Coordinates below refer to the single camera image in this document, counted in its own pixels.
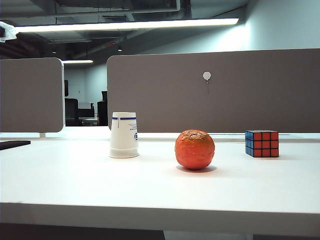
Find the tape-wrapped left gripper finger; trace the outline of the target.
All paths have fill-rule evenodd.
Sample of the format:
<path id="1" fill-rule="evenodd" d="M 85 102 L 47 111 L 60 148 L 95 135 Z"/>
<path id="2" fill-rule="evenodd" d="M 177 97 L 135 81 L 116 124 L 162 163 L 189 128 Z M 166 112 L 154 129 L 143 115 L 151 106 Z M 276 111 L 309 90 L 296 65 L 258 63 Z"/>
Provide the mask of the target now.
<path id="1" fill-rule="evenodd" d="M 5 22 L 0 22 L 0 41 L 5 42 L 8 40 L 17 39 L 17 30 L 13 25 Z"/>

